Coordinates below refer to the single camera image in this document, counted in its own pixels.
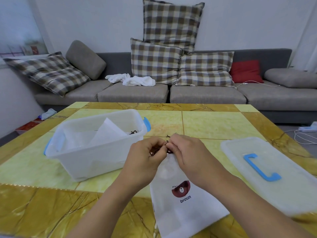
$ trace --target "brown plaid pillow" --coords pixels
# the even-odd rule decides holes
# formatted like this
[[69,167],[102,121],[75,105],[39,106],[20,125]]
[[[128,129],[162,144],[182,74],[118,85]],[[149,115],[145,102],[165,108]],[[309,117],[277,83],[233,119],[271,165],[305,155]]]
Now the brown plaid pillow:
[[194,51],[205,3],[194,6],[143,0],[143,41]]
[[150,76],[156,83],[175,84],[183,50],[131,38],[132,74]]
[[184,55],[179,65],[177,86],[233,87],[229,74],[234,52]]
[[40,59],[4,58],[4,61],[28,76],[33,82],[61,97],[90,81],[87,75],[63,58],[61,52]]

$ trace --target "table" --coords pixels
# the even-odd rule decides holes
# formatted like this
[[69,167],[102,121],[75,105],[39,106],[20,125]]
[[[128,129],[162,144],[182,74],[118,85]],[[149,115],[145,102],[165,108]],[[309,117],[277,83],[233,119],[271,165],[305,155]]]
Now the table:
[[[317,159],[251,105],[76,102],[0,147],[0,234],[17,237],[64,237],[96,203],[120,170],[73,182],[57,160],[43,150],[64,120],[133,108],[147,117],[145,136],[168,139],[173,133],[200,138],[232,174],[242,178],[220,149],[227,139],[259,137],[317,177]],[[317,236],[315,213],[293,217]],[[160,237],[149,188],[123,211],[113,237]],[[228,215],[194,237],[247,237]]]

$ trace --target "plastic storage box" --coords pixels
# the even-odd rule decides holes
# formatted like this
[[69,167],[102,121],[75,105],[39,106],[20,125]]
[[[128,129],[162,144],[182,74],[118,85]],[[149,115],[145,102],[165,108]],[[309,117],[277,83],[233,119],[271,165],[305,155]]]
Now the plastic storage box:
[[[137,133],[110,143],[89,144],[106,118],[127,134],[134,130]],[[58,159],[75,181],[83,181],[122,168],[131,145],[143,140],[150,129],[149,121],[142,120],[134,109],[67,120],[57,127],[44,154]]]
[[255,191],[284,214],[317,211],[317,179],[268,142],[227,140],[221,149]]

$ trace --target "hand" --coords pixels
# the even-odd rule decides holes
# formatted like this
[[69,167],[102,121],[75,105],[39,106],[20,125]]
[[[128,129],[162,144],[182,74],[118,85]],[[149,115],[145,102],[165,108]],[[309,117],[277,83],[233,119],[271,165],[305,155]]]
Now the hand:
[[[150,137],[131,145],[128,157],[118,176],[122,184],[133,189],[137,193],[153,180],[158,166],[167,156],[166,141],[159,137]],[[160,150],[150,155],[151,149]]]
[[199,139],[173,134],[166,147],[173,151],[189,180],[208,192],[221,187],[231,175]]

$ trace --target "white charging cable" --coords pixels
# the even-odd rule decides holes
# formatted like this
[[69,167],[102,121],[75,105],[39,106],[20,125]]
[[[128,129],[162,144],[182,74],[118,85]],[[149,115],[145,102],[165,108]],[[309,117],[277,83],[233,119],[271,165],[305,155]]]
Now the white charging cable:
[[[291,132],[291,131],[294,131],[294,140],[295,140],[297,143],[299,143],[299,144],[317,144],[317,143],[315,143],[315,142],[313,142],[313,141],[304,139],[303,137],[299,136],[299,134],[302,134],[302,135],[306,135],[306,136],[308,136],[308,137],[311,137],[311,138],[317,140],[316,137],[313,137],[313,136],[311,136],[311,135],[308,135],[308,134],[306,134],[306,133],[303,133],[303,132],[301,132],[299,129],[288,130],[288,131],[285,131],[285,133]],[[296,137],[299,137],[299,138],[301,138],[302,140],[307,141],[308,143],[301,143],[301,142],[299,142],[298,140],[296,140]]]
[[[245,81],[245,82],[241,83],[240,85],[242,85],[242,84],[247,84],[246,82],[250,82],[250,81],[252,81],[252,82],[257,82],[257,81],[253,81],[253,80],[248,80],[248,81]],[[267,84],[260,83],[260,82],[257,82],[257,83],[262,84],[262,85],[265,85],[265,86],[269,86],[269,87],[279,87],[279,86],[280,86],[280,85],[271,86],[271,85],[267,85]]]

